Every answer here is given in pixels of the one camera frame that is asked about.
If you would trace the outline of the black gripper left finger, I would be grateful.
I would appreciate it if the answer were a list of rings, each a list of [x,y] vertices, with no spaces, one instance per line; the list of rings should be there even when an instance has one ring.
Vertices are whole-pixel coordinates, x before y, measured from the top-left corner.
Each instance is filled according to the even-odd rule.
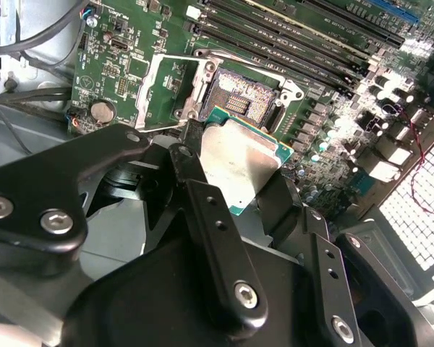
[[[139,132],[115,124],[0,167],[0,266],[54,273],[75,261],[88,235],[83,202],[109,170],[141,159],[149,147]],[[196,152],[173,144],[142,176],[157,183],[148,192],[157,249],[187,240],[212,321],[222,331],[259,330],[267,298],[221,190],[207,182]]]

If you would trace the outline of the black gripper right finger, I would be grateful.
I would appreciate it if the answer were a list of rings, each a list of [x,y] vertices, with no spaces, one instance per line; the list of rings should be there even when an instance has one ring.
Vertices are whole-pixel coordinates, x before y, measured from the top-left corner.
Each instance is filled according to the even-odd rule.
[[[302,327],[316,346],[434,346],[434,329],[368,246],[330,239],[293,181],[276,172],[256,200],[271,246],[305,272]]]

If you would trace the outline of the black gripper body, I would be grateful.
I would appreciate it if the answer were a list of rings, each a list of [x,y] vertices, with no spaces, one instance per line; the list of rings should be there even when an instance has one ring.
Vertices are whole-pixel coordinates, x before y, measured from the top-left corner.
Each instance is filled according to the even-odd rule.
[[[70,308],[65,346],[319,346],[306,272],[253,245],[247,251],[268,297],[268,319],[235,340],[208,314],[190,243],[177,239],[87,287]]]

